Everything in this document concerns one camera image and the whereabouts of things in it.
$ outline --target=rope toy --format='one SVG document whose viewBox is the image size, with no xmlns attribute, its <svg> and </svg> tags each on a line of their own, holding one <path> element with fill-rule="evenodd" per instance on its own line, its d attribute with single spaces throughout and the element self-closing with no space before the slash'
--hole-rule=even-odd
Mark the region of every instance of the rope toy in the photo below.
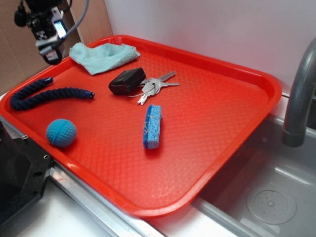
<svg viewBox="0 0 316 237">
<path fill-rule="evenodd" d="M 93 99 L 94 92 L 79 89 L 79 88 L 59 88 L 53 90 L 47 90 L 33 97 L 25 99 L 26 97 L 34 94 L 35 92 L 47 87 L 53 82 L 53 78 L 48 77 L 45 79 L 39 79 L 30 85 L 25 86 L 10 99 L 10 105 L 14 110 L 28 110 L 41 103 L 50 100 L 63 99 L 63 98 L 79 98 L 79 99 Z"/>
</svg>

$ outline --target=silver key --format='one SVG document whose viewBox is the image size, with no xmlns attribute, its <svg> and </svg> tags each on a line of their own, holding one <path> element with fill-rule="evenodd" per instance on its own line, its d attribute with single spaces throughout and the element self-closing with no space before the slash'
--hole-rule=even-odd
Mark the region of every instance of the silver key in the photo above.
<svg viewBox="0 0 316 237">
<path fill-rule="evenodd" d="M 157 79 L 160 80 L 161 82 L 164 82 L 164 81 L 166 81 L 166 80 L 172 78 L 172 77 L 175 76 L 175 75 L 176 75 L 175 72 L 170 72 L 170 73 L 167 73 L 167 74 L 165 74 L 165 75 L 163 75 L 163 76 L 161 76 L 161 77 L 159 77 L 159 78 L 157 78 Z"/>
<path fill-rule="evenodd" d="M 144 92 L 144 94 L 138 100 L 138 104 L 143 105 L 149 96 L 156 94 L 158 88 L 155 83 L 152 83 L 152 80 L 153 79 L 150 79 L 143 87 L 142 91 Z"/>
<path fill-rule="evenodd" d="M 165 82 L 162 82 L 161 80 L 159 79 L 151 79 L 151 83 L 152 84 L 155 84 L 156 86 L 156 94 L 158 94 L 160 92 L 160 89 L 163 87 L 163 86 L 176 86 L 176 85 L 180 85 L 180 83 L 177 83 L 177 82 L 173 82 L 173 83 L 165 83 Z"/>
<path fill-rule="evenodd" d="M 165 75 L 163 75 L 163 76 L 161 76 L 161 77 L 159 77 L 159 78 L 157 78 L 158 80 L 160 80 L 160 81 L 162 81 L 162 82 L 164 82 L 164 81 L 166 81 L 166 80 L 168 80 L 168 79 L 170 79 L 170 78 L 172 78 L 173 76 L 175 76 L 176 75 L 176 73 L 175 72 L 170 72 L 170 73 L 167 73 L 167 74 L 165 74 Z M 143 80 L 139 85 L 140 86 L 145 86 L 150 80 L 152 80 L 152 79 L 155 79 L 155 78 L 150 78 L 149 80 Z"/>
</svg>

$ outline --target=plastic tray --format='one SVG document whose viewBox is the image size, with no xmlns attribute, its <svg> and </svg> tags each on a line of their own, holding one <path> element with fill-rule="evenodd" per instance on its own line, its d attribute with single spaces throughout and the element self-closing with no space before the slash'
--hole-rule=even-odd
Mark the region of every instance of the plastic tray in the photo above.
<svg viewBox="0 0 316 237">
<path fill-rule="evenodd" d="M 90 47 L 105 43 L 135 46 L 141 57 L 94 76 L 66 58 L 8 92 L 0 102 L 0 114 L 132 215 L 164 215 L 190 203 L 281 97 L 278 81 L 266 73 L 130 36 L 104 38 Z M 169 81 L 180 86 L 162 88 L 143 106 L 137 104 L 139 97 L 113 95 L 110 81 L 138 67 L 147 78 L 175 71 Z M 44 90 L 72 86 L 95 92 L 95 98 L 12 110 L 11 95 L 45 77 L 53 77 L 54 83 Z M 160 146 L 155 150 L 143 148 L 150 104 L 162 107 Z M 76 125 L 71 146 L 58 149 L 49 144 L 46 129 L 55 119 Z"/>
</svg>

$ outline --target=cable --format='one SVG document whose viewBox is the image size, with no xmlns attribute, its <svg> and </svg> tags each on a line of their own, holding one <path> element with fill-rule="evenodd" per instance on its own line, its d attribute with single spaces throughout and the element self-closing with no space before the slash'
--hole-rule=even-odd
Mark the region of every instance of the cable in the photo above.
<svg viewBox="0 0 316 237">
<path fill-rule="evenodd" d="M 88 6 L 89 6 L 89 0 L 85 0 L 85 6 L 84 6 L 84 9 L 83 9 L 83 12 L 82 12 L 81 17 L 79 18 L 79 20 L 77 21 L 77 23 L 75 23 L 74 26 L 72 26 L 72 27 L 67 31 L 67 33 L 66 33 L 66 35 L 64 36 L 64 38 L 67 38 L 68 35 L 69 35 L 72 31 L 74 31 L 74 30 L 78 27 L 78 25 L 81 23 L 81 21 L 83 20 L 83 18 L 84 18 L 84 16 L 85 16 L 86 12 L 87 12 L 87 10 L 88 10 Z"/>
<path fill-rule="evenodd" d="M 70 9 L 70 7 L 71 7 L 72 4 L 73 4 L 73 0 L 70 0 L 70 1 L 69 1 L 69 5 L 63 9 L 63 12 L 69 11 L 69 9 Z"/>
</svg>

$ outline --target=black key fob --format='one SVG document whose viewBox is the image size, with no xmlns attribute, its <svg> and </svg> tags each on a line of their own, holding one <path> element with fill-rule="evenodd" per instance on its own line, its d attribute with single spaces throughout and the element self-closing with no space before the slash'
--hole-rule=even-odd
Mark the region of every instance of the black key fob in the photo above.
<svg viewBox="0 0 316 237">
<path fill-rule="evenodd" d="M 145 79 L 146 75 L 142 68 L 127 70 L 110 82 L 109 89 L 114 95 L 126 95 Z"/>
</svg>

